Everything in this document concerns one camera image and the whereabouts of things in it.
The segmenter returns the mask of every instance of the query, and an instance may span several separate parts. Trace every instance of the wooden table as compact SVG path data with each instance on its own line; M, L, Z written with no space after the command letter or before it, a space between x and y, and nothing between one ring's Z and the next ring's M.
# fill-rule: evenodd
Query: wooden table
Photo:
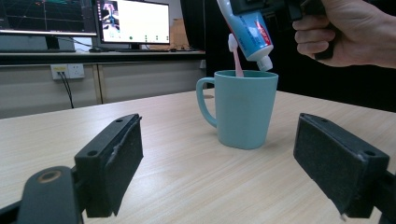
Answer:
M205 94L213 95L213 90ZM207 100L214 111L214 98ZM138 113L144 159L119 215L86 223L344 223L334 204L292 156L300 113L329 119L391 157L396 114L279 91L266 144L241 150L219 143L195 92L0 119L0 206L21 199L25 181L74 156L112 120ZM378 223L346 218L347 223Z

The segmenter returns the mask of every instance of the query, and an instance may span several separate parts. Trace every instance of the monitor stand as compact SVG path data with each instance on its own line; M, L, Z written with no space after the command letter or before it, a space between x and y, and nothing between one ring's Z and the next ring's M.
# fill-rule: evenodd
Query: monitor stand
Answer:
M54 36L46 36L47 49L60 49L58 38Z
M73 49L61 49L59 40L55 36L46 36L46 44L49 52L76 52Z
M138 45L138 44L130 44L128 49L140 49L140 45Z

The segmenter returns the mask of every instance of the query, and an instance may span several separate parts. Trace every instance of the toothbrush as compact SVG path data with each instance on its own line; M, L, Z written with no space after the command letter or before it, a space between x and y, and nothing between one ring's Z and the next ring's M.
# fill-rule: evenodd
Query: toothbrush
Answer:
M241 63L238 57L238 42L236 42L233 34L228 35L228 49L233 53L233 60L235 61L235 75L237 77L243 77L244 72L242 71Z

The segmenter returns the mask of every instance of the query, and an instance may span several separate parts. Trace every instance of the toothpaste tube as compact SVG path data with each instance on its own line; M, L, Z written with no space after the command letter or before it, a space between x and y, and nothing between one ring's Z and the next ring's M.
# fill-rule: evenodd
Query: toothpaste tube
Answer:
M218 0L221 14L233 32L238 45L250 62L257 62L261 71L273 68L268 54L274 48L259 10L235 16L230 0Z

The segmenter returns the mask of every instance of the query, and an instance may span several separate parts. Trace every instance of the monitor screen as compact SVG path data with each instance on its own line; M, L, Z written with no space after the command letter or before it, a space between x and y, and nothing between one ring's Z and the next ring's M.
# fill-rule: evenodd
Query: monitor screen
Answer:
M169 5L130 0L96 0L102 43L170 44Z
M0 35L96 36L92 0L0 0Z

